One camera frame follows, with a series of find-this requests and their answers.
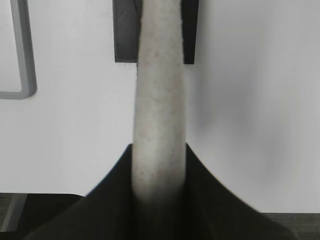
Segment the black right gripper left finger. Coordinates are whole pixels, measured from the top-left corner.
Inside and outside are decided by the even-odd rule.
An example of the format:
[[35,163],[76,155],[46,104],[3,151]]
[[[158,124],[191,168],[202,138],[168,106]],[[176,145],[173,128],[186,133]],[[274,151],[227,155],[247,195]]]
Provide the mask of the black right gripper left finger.
[[137,240],[129,144],[110,172],[85,197],[42,224],[27,240]]

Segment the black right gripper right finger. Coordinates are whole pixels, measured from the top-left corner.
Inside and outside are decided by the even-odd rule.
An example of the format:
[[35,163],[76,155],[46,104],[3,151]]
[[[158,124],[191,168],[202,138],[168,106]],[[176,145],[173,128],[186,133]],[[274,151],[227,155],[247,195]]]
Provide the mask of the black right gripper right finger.
[[203,165],[189,145],[183,192],[183,240],[296,240],[289,228],[247,205]]

